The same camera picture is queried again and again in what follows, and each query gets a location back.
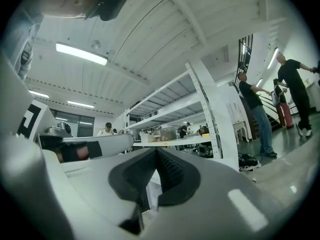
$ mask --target t-shirt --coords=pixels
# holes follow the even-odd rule
[[[103,130],[99,131],[96,136],[99,137],[99,136],[111,136],[111,135],[114,135],[112,130],[110,130],[109,132],[106,132],[103,129]]]
[[[301,63],[299,61],[288,59],[285,64],[279,68],[278,80],[279,82],[284,80],[290,88],[290,92],[297,92],[306,88],[297,70],[300,69],[300,65]]]
[[[12,15],[0,40],[0,49],[7,61],[24,81],[33,59],[32,42],[43,20],[42,15],[31,16],[23,8]]]
[[[239,83],[240,92],[248,103],[249,109],[253,110],[257,106],[262,106],[262,102],[258,95],[253,90],[251,90],[251,86],[251,84],[248,84],[244,81],[240,81]]]
[[[184,131],[187,130],[187,126],[183,125],[181,127],[181,131],[180,131],[180,137],[183,138],[185,135],[187,135],[187,133]]]
[[[279,87],[279,85],[276,85],[274,89],[275,89],[275,94],[276,94],[276,95],[279,97],[279,99],[280,99],[280,102],[281,102],[281,103],[287,103],[285,95],[280,95],[280,96],[279,96],[279,93],[282,93],[282,90],[281,90],[281,88]]]

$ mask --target floor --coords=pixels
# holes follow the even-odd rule
[[[283,208],[292,212],[312,185],[313,178],[318,172],[320,162],[320,113],[310,115],[312,137],[298,135],[297,129],[279,129],[272,134],[272,145],[277,158],[256,156],[262,159],[262,167],[252,172],[241,174],[255,181],[255,185],[270,195]],[[293,118],[296,123],[299,117]],[[258,140],[241,142],[238,151],[242,153],[258,154],[260,143]]]

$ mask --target white sneaker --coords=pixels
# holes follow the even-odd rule
[[[295,127],[297,128],[300,137],[302,137],[304,135],[304,132],[299,128],[299,125],[297,123],[295,124]]]
[[[310,137],[311,134],[312,134],[312,130],[310,129],[310,130],[307,130],[307,131],[306,131],[305,136],[306,136],[306,137]]]

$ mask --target white ceiling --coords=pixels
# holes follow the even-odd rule
[[[238,39],[272,25],[262,0],[128,0],[118,17],[46,17],[26,83],[58,110],[116,116],[203,58],[214,79],[237,67]],[[93,47],[99,41],[100,47]],[[56,42],[108,57],[106,66],[55,51]],[[69,106],[67,100],[94,105]]]

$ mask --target black pants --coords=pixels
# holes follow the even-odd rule
[[[300,122],[298,123],[299,128],[311,130],[311,125],[309,124],[310,101],[307,91],[305,89],[294,92],[291,91],[291,97],[300,116]]]

